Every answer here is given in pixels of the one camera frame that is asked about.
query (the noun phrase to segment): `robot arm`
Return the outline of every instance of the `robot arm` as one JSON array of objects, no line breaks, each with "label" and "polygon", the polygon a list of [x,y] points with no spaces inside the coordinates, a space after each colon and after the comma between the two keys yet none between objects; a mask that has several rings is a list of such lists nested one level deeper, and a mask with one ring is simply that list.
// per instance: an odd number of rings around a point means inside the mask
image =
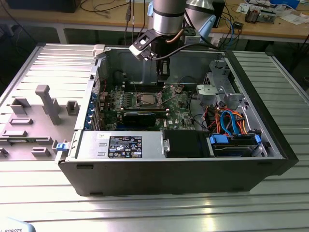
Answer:
[{"label": "robot arm", "polygon": [[170,54],[178,48],[183,19],[207,37],[216,19],[212,0],[154,0],[152,29],[130,47],[137,59],[149,60]]}]

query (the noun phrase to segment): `white label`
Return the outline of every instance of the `white label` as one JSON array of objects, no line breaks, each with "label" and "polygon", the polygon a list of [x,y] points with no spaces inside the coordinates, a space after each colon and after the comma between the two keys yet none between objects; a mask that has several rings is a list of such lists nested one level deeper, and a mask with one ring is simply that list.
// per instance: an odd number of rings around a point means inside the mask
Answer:
[{"label": "white label", "polygon": [[111,135],[110,133],[98,133],[97,139],[109,139],[110,135]]}]

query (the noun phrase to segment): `sticker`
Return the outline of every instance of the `sticker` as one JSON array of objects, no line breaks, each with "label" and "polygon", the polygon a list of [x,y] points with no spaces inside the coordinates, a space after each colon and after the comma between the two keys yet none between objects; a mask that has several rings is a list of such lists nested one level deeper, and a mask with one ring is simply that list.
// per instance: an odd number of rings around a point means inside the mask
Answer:
[{"label": "sticker", "polygon": [[98,133],[97,139],[109,139],[110,135],[110,133]]},{"label": "sticker", "polygon": [[141,136],[110,136],[109,158],[142,158]]}]

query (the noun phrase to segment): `blue latch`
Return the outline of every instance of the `blue latch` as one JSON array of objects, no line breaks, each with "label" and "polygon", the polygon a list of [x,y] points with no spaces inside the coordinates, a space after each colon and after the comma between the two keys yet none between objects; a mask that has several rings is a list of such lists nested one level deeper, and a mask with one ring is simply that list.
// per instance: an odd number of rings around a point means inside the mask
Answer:
[{"label": "blue latch", "polygon": [[91,93],[91,98],[92,98],[92,99],[97,99],[97,97],[98,97],[97,94]]},{"label": "blue latch", "polygon": [[57,151],[68,151],[71,143],[59,143],[56,146]]},{"label": "blue latch", "polygon": [[212,135],[210,141],[211,144],[228,144],[228,139],[225,135]]},{"label": "blue latch", "polygon": [[89,114],[89,115],[93,115],[93,111],[92,111],[92,110],[90,110],[90,109],[88,109],[88,110],[87,110],[87,114]]},{"label": "blue latch", "polygon": [[261,143],[261,138],[260,138],[260,136],[256,135],[254,138],[255,138],[255,140],[256,140],[256,142],[257,142],[258,144]]},{"label": "blue latch", "polygon": [[89,130],[89,129],[90,129],[90,124],[89,124],[88,122],[85,122],[84,128],[86,128],[87,130]]},{"label": "blue latch", "polygon": [[88,105],[88,108],[92,110],[92,109],[95,108],[95,106],[94,106],[93,104],[89,104],[89,105]]}]

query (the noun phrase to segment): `table leg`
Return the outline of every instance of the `table leg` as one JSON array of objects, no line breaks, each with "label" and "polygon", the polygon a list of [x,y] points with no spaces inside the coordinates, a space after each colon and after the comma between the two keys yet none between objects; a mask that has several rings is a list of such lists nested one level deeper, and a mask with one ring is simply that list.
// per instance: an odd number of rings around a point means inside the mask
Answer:
[{"label": "table leg", "polygon": [[57,30],[57,34],[58,34],[60,43],[68,44],[69,42],[68,42],[68,38],[67,38],[67,36],[64,32],[64,28],[61,27],[61,26],[57,26],[56,30]]}]

